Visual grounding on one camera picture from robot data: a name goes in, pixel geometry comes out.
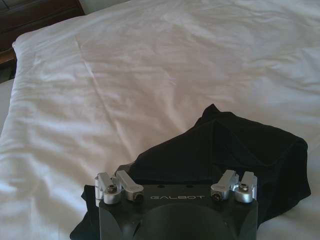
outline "black cloth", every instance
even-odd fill
[[[212,104],[194,127],[141,153],[128,174],[138,184],[212,184],[227,169],[240,178],[254,172],[261,224],[311,194],[307,149],[306,141],[292,133],[220,112]],[[88,212],[70,238],[99,239],[94,187],[85,186],[83,196]]]

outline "bedding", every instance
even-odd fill
[[[85,184],[205,107],[308,143],[311,197],[259,240],[320,234],[320,3],[132,0],[28,32],[0,136],[1,239],[68,239]]]

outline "dark wood dresser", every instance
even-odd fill
[[[0,69],[15,63],[19,35],[81,15],[78,0],[0,0]]]

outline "silver lever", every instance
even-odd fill
[[[219,182],[211,185],[211,196],[215,201],[228,199],[229,191],[234,190],[239,182],[239,175],[233,170],[226,170]]]
[[[120,202],[122,188],[129,201],[141,202],[144,199],[144,187],[136,184],[124,170],[117,171],[112,178],[106,172],[99,173],[94,178],[94,183],[97,207],[101,200],[105,204]]]
[[[121,187],[113,183],[106,172],[98,173],[94,178],[95,186],[95,205],[99,207],[101,200],[105,204],[116,204],[121,198]]]
[[[136,184],[126,171],[117,171],[115,176],[125,190],[126,199],[134,202],[143,200],[144,187],[142,185]]]
[[[251,203],[257,199],[257,177],[251,171],[244,172],[239,186],[234,190],[234,198],[240,203]]]

